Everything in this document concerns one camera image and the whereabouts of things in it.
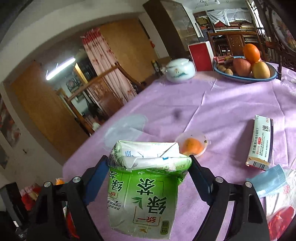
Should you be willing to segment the clear bag with red contents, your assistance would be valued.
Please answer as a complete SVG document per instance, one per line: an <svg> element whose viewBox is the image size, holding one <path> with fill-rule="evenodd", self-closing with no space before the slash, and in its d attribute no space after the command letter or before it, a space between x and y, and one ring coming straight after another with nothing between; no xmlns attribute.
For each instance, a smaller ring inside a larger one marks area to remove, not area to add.
<svg viewBox="0 0 296 241"><path fill-rule="evenodd" d="M285 174L287 183L265 198L270 240L278 240L295 216L295 170L285 170Z"/></svg>

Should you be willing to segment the blue fruit plate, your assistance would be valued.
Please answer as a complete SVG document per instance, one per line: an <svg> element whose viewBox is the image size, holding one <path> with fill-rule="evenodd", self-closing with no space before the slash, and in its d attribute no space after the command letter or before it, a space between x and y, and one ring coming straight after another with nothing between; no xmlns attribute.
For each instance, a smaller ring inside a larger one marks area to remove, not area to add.
<svg viewBox="0 0 296 241"><path fill-rule="evenodd" d="M235 81L268 82L274 80L278 73L275 68L259 59L251 63L243 56L214 57L213 69L217 73Z"/></svg>

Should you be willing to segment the green tea carton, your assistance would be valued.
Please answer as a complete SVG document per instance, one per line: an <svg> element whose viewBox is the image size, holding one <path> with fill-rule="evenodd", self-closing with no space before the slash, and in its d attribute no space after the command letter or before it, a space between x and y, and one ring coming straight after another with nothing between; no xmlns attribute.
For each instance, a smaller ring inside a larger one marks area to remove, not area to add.
<svg viewBox="0 0 296 241"><path fill-rule="evenodd" d="M170 239L178 186L191 163L177 142L118 141L107 160L111 228L133 237Z"/></svg>

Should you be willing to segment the pink floral curtain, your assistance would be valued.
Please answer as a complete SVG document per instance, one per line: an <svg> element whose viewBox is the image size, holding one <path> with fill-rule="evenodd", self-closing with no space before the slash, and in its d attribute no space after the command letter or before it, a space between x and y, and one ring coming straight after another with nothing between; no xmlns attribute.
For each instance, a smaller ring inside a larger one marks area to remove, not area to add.
<svg viewBox="0 0 296 241"><path fill-rule="evenodd" d="M86 54L97 75L115 66L117 59L99 28L89 30L81 38ZM110 72L105 78L123 104L136 97L135 89L120 70L116 69Z"/></svg>

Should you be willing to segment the blue face mask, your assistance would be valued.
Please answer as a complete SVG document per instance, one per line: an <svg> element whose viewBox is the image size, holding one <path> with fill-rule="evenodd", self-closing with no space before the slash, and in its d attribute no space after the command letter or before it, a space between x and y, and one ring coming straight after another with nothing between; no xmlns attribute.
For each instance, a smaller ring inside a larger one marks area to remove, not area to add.
<svg viewBox="0 0 296 241"><path fill-rule="evenodd" d="M246 180L252 184L259 198L274 195L287 185L287 178L280 164Z"/></svg>

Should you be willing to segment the red box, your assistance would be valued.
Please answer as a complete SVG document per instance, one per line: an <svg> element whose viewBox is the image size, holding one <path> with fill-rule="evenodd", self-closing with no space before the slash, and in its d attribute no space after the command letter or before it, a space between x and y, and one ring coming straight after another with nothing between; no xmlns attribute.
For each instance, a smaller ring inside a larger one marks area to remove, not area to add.
<svg viewBox="0 0 296 241"><path fill-rule="evenodd" d="M214 54L209 41L188 46L196 71L213 71Z"/></svg>

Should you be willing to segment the purple tablecloth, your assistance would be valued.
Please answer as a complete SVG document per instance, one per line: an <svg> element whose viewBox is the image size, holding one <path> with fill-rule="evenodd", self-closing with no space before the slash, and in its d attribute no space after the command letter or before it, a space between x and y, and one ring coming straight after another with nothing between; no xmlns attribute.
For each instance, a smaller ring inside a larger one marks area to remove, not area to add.
<svg viewBox="0 0 296 241"><path fill-rule="evenodd" d="M108 155L118 140L173 142L183 132L200 131L209 140L198 159L216 176L242 183L258 169L246 166L256 115L273 119L273 162L295 168L295 73L282 79L244 84L215 72L197 72L172 84L154 81L104 123L66 162L69 181Z"/></svg>

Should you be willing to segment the yellow pear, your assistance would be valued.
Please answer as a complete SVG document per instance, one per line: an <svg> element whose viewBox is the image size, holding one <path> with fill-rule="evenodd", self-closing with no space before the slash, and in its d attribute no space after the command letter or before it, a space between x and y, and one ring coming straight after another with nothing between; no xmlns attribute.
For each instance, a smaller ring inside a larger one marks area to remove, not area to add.
<svg viewBox="0 0 296 241"><path fill-rule="evenodd" d="M252 65L252 74L256 79L266 79L270 77L270 70L265 62L259 61Z"/></svg>

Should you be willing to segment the white ceramic lidded jar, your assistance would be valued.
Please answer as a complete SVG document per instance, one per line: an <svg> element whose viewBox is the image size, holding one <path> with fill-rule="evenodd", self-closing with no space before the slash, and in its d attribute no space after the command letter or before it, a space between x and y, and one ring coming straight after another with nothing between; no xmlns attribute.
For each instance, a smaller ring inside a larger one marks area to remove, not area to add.
<svg viewBox="0 0 296 241"><path fill-rule="evenodd" d="M186 58L170 61L165 67L165 76L172 83L181 83L193 78L196 74L195 65Z"/></svg>

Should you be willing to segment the red apple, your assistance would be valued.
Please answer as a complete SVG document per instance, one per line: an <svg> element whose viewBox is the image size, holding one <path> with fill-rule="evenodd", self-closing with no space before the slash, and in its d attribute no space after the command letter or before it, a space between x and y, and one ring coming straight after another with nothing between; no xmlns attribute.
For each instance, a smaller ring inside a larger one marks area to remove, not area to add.
<svg viewBox="0 0 296 241"><path fill-rule="evenodd" d="M248 77L251 72L251 64L244 58L234 58L233 67L235 72L241 77Z"/></svg>

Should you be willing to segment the plastic cup with orange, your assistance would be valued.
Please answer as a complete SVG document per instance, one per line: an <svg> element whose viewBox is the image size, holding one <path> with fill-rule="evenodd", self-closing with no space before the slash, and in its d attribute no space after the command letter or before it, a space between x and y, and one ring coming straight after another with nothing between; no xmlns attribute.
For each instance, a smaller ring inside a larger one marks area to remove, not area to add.
<svg viewBox="0 0 296 241"><path fill-rule="evenodd" d="M180 153L186 156L199 157L206 151L209 141L200 131L186 131L175 140L179 144Z"/></svg>

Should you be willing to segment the white medicine box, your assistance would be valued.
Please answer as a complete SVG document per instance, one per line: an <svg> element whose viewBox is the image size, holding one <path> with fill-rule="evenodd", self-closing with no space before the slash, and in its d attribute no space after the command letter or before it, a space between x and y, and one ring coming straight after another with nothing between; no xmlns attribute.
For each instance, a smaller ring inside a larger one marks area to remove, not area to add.
<svg viewBox="0 0 296 241"><path fill-rule="evenodd" d="M255 115L246 166L266 171L273 155L273 119Z"/></svg>

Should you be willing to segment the walnut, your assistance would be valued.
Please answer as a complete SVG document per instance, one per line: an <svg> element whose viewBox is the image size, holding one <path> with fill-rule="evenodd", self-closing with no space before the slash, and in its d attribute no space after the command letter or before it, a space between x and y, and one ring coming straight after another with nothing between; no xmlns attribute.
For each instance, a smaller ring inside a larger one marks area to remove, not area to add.
<svg viewBox="0 0 296 241"><path fill-rule="evenodd" d="M218 70L219 71L221 71L221 72L225 72L225 70L227 69L225 66L223 66L223 65L217 65L217 68L218 68Z"/></svg>
<svg viewBox="0 0 296 241"><path fill-rule="evenodd" d="M233 76L233 71L230 69L230 68L227 68L225 71L224 71L225 74L228 74L228 75L231 75Z"/></svg>

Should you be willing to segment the wooden chair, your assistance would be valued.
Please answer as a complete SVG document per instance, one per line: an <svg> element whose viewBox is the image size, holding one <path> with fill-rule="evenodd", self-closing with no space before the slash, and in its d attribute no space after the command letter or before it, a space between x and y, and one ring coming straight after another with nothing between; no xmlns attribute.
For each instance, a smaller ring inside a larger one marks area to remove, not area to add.
<svg viewBox="0 0 296 241"><path fill-rule="evenodd" d="M78 111L78 109L72 103L72 100L80 94L84 95L85 97L89 97L90 101L93 102L95 109L100 109L103 117L105 119L109 119L121 107L123 107L123 102L118 98L113 89L111 89L106 79L107 76L116 70L126 77L128 82L131 83L133 87L136 87L136 90L139 92L145 89L145 85L132 78L123 69L123 67L118 62L116 62L115 65L110 69L80 86L74 93L71 94L70 97L64 94L62 89L56 91L56 94L61 97L66 107L73 113L75 120L89 136L93 135L95 132L93 123Z"/></svg>

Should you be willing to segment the orange fruit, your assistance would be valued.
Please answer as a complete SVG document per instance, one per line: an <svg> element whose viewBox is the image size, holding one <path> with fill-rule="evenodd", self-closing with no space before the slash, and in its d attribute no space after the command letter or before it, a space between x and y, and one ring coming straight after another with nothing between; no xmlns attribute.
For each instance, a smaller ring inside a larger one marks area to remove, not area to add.
<svg viewBox="0 0 296 241"><path fill-rule="evenodd" d="M253 44L246 44L243 47L243 54L245 59L250 63L256 63L260 60L260 51Z"/></svg>

